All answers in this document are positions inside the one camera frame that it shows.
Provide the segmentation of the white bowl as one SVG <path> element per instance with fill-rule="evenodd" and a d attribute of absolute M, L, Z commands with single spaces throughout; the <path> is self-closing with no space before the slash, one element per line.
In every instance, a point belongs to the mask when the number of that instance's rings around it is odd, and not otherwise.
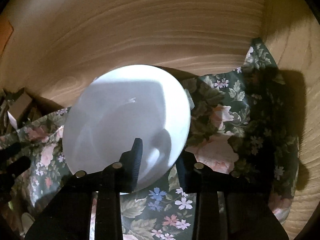
<path fill-rule="evenodd" d="M 184 149 L 190 106 L 179 81 L 161 68 L 136 64 L 96 78 L 67 114 L 63 154 L 72 173 L 94 173 L 119 160 L 136 138 L 143 155 L 142 190 L 165 175 Z"/>

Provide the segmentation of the small white box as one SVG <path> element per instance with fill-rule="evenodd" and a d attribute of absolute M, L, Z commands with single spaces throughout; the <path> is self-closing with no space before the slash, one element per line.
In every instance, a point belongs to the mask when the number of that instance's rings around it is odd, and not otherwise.
<path fill-rule="evenodd" d="M 24 92 L 8 109 L 8 118 L 14 129 L 18 129 L 19 123 L 32 103 L 32 98 Z"/>

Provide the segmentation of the floral green tablecloth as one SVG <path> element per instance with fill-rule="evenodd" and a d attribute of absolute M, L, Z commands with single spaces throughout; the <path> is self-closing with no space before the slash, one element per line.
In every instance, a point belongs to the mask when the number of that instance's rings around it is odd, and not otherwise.
<path fill-rule="evenodd" d="M 187 150 L 214 171 L 242 176 L 263 185 L 269 169 L 272 188 L 264 193 L 281 223 L 296 190 L 298 136 L 286 117 L 286 86 L 270 52 L 252 41 L 244 65 L 224 74 L 182 82 L 191 100 Z M 1 137 L 1 149 L 28 156 L 31 167 L 18 177 L 13 199 L 1 215 L 21 238 L 70 171 L 62 151 L 64 108 Z M 176 169 L 147 189 L 121 201 L 125 239 L 189 239 L 194 223 L 195 195 L 186 194 Z"/>

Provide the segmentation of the orange sticky note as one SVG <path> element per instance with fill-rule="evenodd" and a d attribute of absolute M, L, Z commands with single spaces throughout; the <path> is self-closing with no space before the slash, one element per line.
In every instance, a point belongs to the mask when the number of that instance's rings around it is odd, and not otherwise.
<path fill-rule="evenodd" d="M 13 27 L 10 24 L 10 21 L 7 19 L 6 16 L 1 15 L 0 19 L 0 54 L 3 53 L 3 50 L 13 33 Z"/>

